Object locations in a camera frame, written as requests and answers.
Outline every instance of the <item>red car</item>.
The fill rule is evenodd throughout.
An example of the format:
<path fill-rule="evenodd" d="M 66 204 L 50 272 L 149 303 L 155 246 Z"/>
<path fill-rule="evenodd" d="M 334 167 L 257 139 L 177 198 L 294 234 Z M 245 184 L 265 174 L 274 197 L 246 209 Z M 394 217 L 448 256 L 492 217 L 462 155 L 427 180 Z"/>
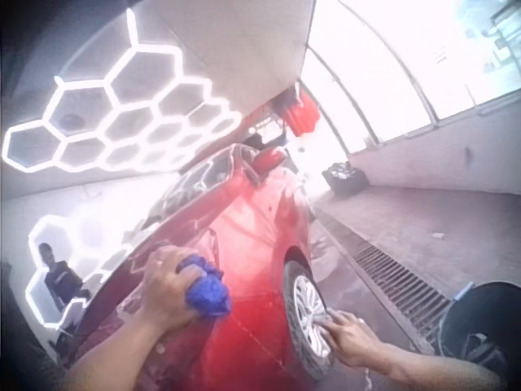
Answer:
<path fill-rule="evenodd" d="M 140 305 L 143 267 L 163 239 L 196 248 L 224 271 L 232 313 L 165 336 L 139 389 L 307 389 L 331 365 L 312 325 L 324 312 L 309 266 L 309 207 L 281 148 L 232 145 L 199 163 L 152 208 L 159 222 L 94 294 L 69 363 L 105 340 Z"/>

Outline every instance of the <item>hexagon light fixture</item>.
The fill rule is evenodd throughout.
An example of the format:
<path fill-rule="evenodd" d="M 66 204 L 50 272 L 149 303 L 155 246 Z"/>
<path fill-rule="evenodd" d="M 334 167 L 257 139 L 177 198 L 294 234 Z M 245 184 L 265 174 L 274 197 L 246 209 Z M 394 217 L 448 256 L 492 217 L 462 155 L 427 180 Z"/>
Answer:
<path fill-rule="evenodd" d="M 100 168 L 106 171 L 120 171 L 124 169 L 135 169 L 137 171 L 147 172 L 169 171 L 180 168 L 190 161 L 195 156 L 195 152 L 204 144 L 225 136 L 240 124 L 240 121 L 243 119 L 242 115 L 239 112 L 231 111 L 230 103 L 226 99 L 212 97 L 212 82 L 209 79 L 184 75 L 182 52 L 178 47 L 163 44 L 153 45 L 139 43 L 136 18 L 132 10 L 127 10 L 126 19 L 131 47 L 116 61 L 102 80 L 64 81 L 61 77 L 55 77 L 57 88 L 50 98 L 41 120 L 15 125 L 7 130 L 2 147 L 2 158 L 6 163 L 25 173 L 34 173 L 50 167 L 57 167 L 70 173 L 79 173 L 92 168 Z M 173 79 L 167 81 L 164 87 L 151 99 L 123 104 L 120 102 L 120 99 L 114 91 L 112 83 L 137 53 L 169 56 L 173 61 Z M 183 85 L 202 86 L 202 103 L 185 116 L 182 116 L 182 122 L 186 123 L 186 126 L 183 126 L 182 131 L 188 136 L 200 135 L 201 137 L 190 137 L 189 141 L 194 141 L 188 143 L 188 145 L 184 145 L 186 144 L 182 143 L 184 138 L 180 137 L 180 134 L 176 132 L 166 142 L 159 143 L 159 146 L 148 143 L 147 137 L 151 131 L 156 129 L 158 126 L 171 121 L 168 116 L 164 116 L 161 113 L 159 108 L 160 103 L 173 90 Z M 103 89 L 112 108 L 105 117 L 94 119 L 95 123 L 99 123 L 96 129 L 82 134 L 67 136 L 57 130 L 51 124 L 50 119 L 66 91 L 87 89 Z M 190 123 L 190 115 L 202 108 L 204 105 L 218 107 L 220 114 L 213 117 L 206 125 L 193 126 Z M 150 123 L 143 126 L 137 134 L 123 140 L 112 140 L 106 135 L 107 130 L 121 113 L 140 110 L 143 108 L 150 108 L 152 119 Z M 218 129 L 219 124 L 227 120 L 230 121 L 228 126 L 215 131 Z M 16 132 L 33 130 L 36 128 L 44 128 L 46 131 L 49 131 L 59 140 L 60 144 L 55 154 L 49 156 L 48 161 L 27 166 L 17 161 L 14 156 L 10 156 L 11 136 Z M 62 161 L 63 152 L 68 146 L 90 138 L 99 139 L 99 141 L 101 141 L 105 146 L 94 161 L 83 165 L 70 165 Z M 108 163 L 107 157 L 110 156 L 113 151 L 130 145 L 137 145 L 139 147 L 137 158 L 134 156 L 129 158 L 127 161 L 120 161 L 116 165 L 110 165 Z M 142 157 L 149 156 L 153 152 L 164 152 L 165 158 L 158 159 L 148 165 L 143 164 Z"/>
<path fill-rule="evenodd" d="M 70 303 L 68 303 L 67 307 L 62 313 L 62 317 L 58 322 L 49 322 L 45 319 L 44 314 L 40 311 L 38 308 L 35 300 L 33 299 L 33 289 L 37 286 L 38 281 L 41 280 L 42 276 L 46 274 L 49 269 L 47 266 L 45 266 L 40 258 L 40 253 L 38 251 L 38 246 L 36 239 L 37 237 L 46 229 L 48 226 L 55 226 L 60 229 L 62 229 L 64 232 L 66 232 L 66 235 L 68 236 L 68 239 L 70 240 L 72 244 L 72 257 L 68 261 L 69 263 L 73 263 L 75 260 L 79 259 L 81 257 L 81 254 L 85 253 L 92 253 L 92 251 L 83 245 L 83 243 L 79 240 L 79 237 L 75 230 L 73 229 L 73 226 L 71 226 L 67 219 L 65 217 L 61 216 L 55 216 L 55 215 L 46 215 L 42 217 L 38 222 L 35 224 L 33 229 L 28 235 L 28 246 L 29 250 L 31 252 L 31 257 L 33 259 L 34 265 L 36 266 L 36 271 L 34 272 L 33 277 L 29 280 L 29 283 L 25 289 L 25 300 L 27 301 L 29 308 L 33 312 L 35 318 L 37 321 L 45 328 L 51 328 L 58 330 L 61 328 L 64 320 L 67 318 L 67 315 L 71 308 L 74 305 L 81 305 L 83 308 L 85 308 L 89 301 L 84 298 L 74 298 L 71 300 Z M 118 253 L 120 251 L 125 251 L 125 254 L 128 254 L 132 248 L 127 245 L 121 245 L 114 253 Z M 95 275 L 100 275 L 100 283 L 107 280 L 107 278 L 111 275 L 111 270 L 103 270 L 101 268 L 101 265 L 103 264 L 105 260 L 99 259 L 97 265 L 94 268 L 94 271 L 92 271 L 89 275 L 87 275 L 85 278 L 83 278 L 83 282 L 91 279 Z"/>

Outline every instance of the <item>drainage grate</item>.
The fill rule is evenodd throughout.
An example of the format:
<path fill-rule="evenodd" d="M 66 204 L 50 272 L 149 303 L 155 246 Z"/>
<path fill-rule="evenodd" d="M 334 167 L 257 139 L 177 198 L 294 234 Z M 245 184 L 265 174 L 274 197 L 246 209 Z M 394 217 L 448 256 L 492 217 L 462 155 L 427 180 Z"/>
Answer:
<path fill-rule="evenodd" d="M 415 273 L 328 214 L 317 210 L 316 215 L 418 333 L 435 346 L 439 323 L 450 301 Z"/>

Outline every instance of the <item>tiled floor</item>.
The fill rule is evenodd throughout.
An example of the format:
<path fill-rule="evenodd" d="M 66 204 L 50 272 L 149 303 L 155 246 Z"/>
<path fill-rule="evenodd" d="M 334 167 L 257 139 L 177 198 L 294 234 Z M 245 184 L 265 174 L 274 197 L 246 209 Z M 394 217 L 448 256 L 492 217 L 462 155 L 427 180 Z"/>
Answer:
<path fill-rule="evenodd" d="M 369 187 L 316 206 L 447 297 L 469 281 L 521 283 L 521 196 Z"/>

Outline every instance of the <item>car window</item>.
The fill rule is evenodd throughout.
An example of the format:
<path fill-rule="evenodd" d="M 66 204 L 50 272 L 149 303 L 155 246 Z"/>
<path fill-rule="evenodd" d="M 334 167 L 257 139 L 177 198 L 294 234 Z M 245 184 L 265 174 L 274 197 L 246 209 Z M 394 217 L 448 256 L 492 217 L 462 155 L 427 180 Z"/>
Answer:
<path fill-rule="evenodd" d="M 213 158 L 199 163 L 180 178 L 177 185 L 164 197 L 164 213 L 172 214 L 224 182 L 232 169 L 231 149 L 226 149 Z"/>
<path fill-rule="evenodd" d="M 255 159 L 257 153 L 259 152 L 256 149 L 245 146 L 241 147 L 241 157 L 243 158 L 243 161 L 245 161 L 250 166 L 252 166 L 253 159 Z"/>

